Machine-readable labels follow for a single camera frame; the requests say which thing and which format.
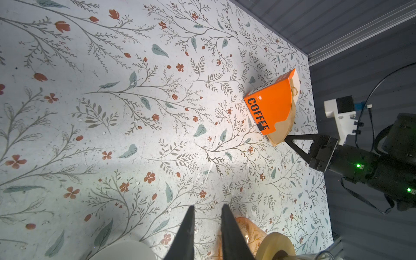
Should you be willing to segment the orange glass carafe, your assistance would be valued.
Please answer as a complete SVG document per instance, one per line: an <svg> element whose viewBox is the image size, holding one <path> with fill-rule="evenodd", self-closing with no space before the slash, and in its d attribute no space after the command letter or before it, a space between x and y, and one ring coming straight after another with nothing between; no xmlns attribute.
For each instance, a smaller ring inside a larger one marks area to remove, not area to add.
<svg viewBox="0 0 416 260"><path fill-rule="evenodd" d="M223 228L218 235L218 260L253 260L267 234L246 217L235 218L239 231L232 229L232 235L224 242Z"/></svg>

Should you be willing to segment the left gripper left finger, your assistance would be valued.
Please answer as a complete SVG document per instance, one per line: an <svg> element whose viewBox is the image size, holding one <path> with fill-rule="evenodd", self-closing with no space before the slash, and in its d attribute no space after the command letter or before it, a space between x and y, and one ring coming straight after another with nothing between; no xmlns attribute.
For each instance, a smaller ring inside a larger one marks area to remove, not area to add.
<svg viewBox="0 0 416 260"><path fill-rule="evenodd" d="M190 206L164 260L194 260L195 207Z"/></svg>

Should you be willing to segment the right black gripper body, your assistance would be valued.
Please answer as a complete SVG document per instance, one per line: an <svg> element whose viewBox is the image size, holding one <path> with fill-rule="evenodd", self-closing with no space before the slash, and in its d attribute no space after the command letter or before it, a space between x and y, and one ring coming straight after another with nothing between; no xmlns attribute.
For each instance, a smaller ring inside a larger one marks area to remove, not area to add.
<svg viewBox="0 0 416 260"><path fill-rule="evenodd" d="M374 175L379 156L357 147L339 145L328 135L313 134L309 166L317 171L338 173L352 182L367 182Z"/></svg>

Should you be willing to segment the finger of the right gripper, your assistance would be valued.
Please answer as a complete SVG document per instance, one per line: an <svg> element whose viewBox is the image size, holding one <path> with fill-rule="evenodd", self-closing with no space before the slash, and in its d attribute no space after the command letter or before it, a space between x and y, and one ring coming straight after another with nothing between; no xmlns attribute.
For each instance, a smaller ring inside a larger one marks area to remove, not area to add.
<svg viewBox="0 0 416 260"><path fill-rule="evenodd" d="M312 141L309 151L304 151L300 146L295 144L296 140ZM284 140L301 158L308 164L316 163L317 156L317 141L315 138L285 138Z"/></svg>
<svg viewBox="0 0 416 260"><path fill-rule="evenodd" d="M313 142L320 142L324 137L325 135L323 134L288 135L286 136L286 143L293 143L295 140L312 140Z"/></svg>

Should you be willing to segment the orange coffee filter box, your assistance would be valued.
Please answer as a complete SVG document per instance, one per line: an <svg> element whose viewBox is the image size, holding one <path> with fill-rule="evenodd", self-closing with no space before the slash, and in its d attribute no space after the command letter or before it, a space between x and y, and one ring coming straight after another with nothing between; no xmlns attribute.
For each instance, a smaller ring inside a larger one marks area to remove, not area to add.
<svg viewBox="0 0 416 260"><path fill-rule="evenodd" d="M300 80L296 69L249 92L244 101L262 135L278 131L277 123L295 114Z"/></svg>

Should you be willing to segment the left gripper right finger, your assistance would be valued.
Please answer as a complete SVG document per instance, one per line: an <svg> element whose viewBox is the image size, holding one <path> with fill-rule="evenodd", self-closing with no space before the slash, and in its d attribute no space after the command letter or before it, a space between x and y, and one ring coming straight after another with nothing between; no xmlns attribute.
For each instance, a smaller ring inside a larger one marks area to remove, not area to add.
<svg viewBox="0 0 416 260"><path fill-rule="evenodd" d="M254 260L230 207L224 204L221 215L222 253L224 260Z"/></svg>

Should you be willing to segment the clear frosted glass carafe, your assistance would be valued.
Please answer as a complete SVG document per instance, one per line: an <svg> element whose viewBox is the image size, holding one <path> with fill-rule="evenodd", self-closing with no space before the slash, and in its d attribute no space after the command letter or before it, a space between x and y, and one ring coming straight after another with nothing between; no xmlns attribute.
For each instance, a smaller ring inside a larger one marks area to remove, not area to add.
<svg viewBox="0 0 416 260"><path fill-rule="evenodd" d="M94 255L91 260L156 260L155 253L142 242L124 241L113 244Z"/></svg>

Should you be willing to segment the wooden dripper ring stand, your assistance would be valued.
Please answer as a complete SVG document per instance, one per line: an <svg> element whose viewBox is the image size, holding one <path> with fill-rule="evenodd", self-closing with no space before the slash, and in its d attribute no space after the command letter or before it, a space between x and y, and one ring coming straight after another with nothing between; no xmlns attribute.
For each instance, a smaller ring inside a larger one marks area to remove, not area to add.
<svg viewBox="0 0 416 260"><path fill-rule="evenodd" d="M291 260L296 256L294 246L290 239L279 233L268 234L260 244L256 260Z"/></svg>

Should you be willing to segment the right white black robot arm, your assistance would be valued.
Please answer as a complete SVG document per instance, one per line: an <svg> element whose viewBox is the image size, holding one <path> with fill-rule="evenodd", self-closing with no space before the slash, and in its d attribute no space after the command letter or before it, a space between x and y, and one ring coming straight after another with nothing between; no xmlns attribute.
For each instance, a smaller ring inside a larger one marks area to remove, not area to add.
<svg viewBox="0 0 416 260"><path fill-rule="evenodd" d="M340 182L363 183L384 194L390 207L416 206L416 116L400 113L394 124L375 138L374 151L341 145L324 134L289 135L285 142L309 165L342 175Z"/></svg>

